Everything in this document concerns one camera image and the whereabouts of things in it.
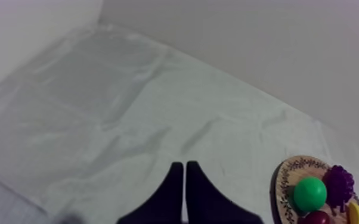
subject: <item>yellow banana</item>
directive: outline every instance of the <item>yellow banana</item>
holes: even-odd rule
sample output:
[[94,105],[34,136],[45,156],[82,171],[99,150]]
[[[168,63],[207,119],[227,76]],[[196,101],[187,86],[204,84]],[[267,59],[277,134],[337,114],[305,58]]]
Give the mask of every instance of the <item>yellow banana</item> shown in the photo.
[[359,205],[354,202],[351,202],[348,208],[350,224],[359,224]]

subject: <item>white cloth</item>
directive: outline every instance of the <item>white cloth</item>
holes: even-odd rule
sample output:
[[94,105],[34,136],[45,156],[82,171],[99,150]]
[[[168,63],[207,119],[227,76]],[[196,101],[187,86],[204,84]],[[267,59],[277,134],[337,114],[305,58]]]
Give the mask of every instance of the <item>white cloth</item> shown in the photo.
[[0,180],[51,215],[113,223],[151,196],[171,162],[198,160],[223,194],[272,223],[271,175],[298,154],[343,165],[359,196],[353,142],[111,25],[65,38],[0,83]]

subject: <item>green ball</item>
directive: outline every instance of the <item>green ball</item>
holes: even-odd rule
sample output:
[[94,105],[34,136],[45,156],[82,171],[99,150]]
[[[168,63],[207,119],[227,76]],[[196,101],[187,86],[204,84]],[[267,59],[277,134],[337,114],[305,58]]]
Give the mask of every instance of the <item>green ball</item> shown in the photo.
[[327,189],[318,178],[303,178],[295,187],[293,200],[302,211],[316,211],[322,208],[327,199]]

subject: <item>decorated wooden plate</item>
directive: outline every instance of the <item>decorated wooden plate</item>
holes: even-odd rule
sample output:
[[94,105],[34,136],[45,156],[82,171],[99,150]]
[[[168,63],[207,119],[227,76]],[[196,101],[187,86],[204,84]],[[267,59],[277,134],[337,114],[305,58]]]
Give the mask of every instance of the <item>decorated wooden plate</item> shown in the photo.
[[[282,224],[298,224],[298,219],[303,214],[297,214],[292,202],[293,188],[305,177],[315,176],[322,179],[330,168],[325,162],[307,155],[297,155],[285,160],[279,167],[276,186],[276,201],[278,215]],[[359,198],[354,194],[349,202],[359,205]],[[339,208],[331,209],[325,204],[320,210],[325,211],[330,216],[331,224],[347,224],[346,213],[341,213]]]

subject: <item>white wall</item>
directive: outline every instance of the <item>white wall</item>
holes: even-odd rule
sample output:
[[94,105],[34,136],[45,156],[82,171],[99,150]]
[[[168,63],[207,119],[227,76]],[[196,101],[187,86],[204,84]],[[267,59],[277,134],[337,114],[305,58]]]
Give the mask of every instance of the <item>white wall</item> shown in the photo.
[[0,0],[0,80],[72,29],[96,22],[103,0]]
[[359,139],[359,0],[106,0],[102,17]]

